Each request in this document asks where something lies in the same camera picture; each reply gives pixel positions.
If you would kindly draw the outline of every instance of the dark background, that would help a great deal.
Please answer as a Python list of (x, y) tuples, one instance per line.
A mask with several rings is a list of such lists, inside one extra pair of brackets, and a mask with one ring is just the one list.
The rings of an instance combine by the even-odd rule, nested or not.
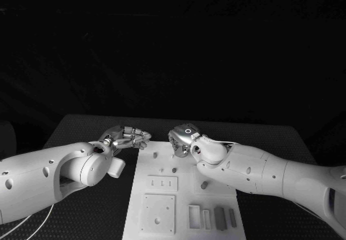
[(340, 0), (0, 3), (17, 153), (87, 114), (289, 125), (317, 163), (346, 164), (344, 19)]

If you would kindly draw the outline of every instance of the robotic hand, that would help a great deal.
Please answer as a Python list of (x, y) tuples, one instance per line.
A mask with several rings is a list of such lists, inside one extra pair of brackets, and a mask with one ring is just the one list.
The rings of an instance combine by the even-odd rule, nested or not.
[(108, 173), (118, 178), (124, 148), (147, 147), (151, 135), (134, 127), (109, 128), (98, 141), (77, 142), (0, 160), (0, 224), (13, 222), (92, 187)]
[(168, 141), (177, 157), (190, 152), (204, 176), (245, 193), (292, 201), (346, 239), (346, 166), (309, 165), (252, 146), (214, 141), (190, 123), (168, 132)]

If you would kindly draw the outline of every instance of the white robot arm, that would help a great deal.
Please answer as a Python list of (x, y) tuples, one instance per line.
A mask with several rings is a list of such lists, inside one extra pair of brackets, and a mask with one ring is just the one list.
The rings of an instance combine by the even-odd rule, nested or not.
[(108, 173), (118, 178), (125, 162), (113, 156), (124, 148), (147, 146), (151, 135), (115, 126), (99, 140), (77, 142), (0, 160), (0, 225), (57, 203), (92, 187)]
[(292, 201), (346, 239), (346, 166), (309, 165), (252, 146), (214, 141), (190, 123), (168, 132), (168, 141), (177, 157), (190, 152), (204, 176), (245, 193)]

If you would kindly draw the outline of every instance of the circular joint cover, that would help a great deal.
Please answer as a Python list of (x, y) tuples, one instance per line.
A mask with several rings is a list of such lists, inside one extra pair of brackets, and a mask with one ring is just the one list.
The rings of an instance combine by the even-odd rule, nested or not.
[(87, 161), (83, 164), (80, 170), (80, 183), (89, 187), (92, 187), (103, 178), (109, 166), (112, 158), (95, 153)]

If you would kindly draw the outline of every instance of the black mat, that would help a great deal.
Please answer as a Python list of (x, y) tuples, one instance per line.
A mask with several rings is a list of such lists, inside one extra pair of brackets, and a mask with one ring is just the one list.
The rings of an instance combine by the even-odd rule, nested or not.
[[(116, 125), (147, 131), (152, 141), (167, 141), (170, 129), (186, 122), (193, 123), (211, 139), (237, 142), (284, 159), (315, 164), (292, 127), (224, 122), (67, 115), (44, 148), (95, 141), (103, 131)], [(124, 159), (125, 168), (119, 178), (106, 175), (93, 187), (74, 192), (53, 206), (50, 217), (31, 240), (121, 240), (136, 155), (138, 149), (121, 151), (116, 157)], [(279, 197), (237, 191), (237, 204), (247, 240), (341, 239), (321, 220)], [(4, 239), (25, 240), (43, 222), (47, 212), (49, 208), (37, 212)], [(0, 225), (0, 236), (18, 222), (20, 220)]]

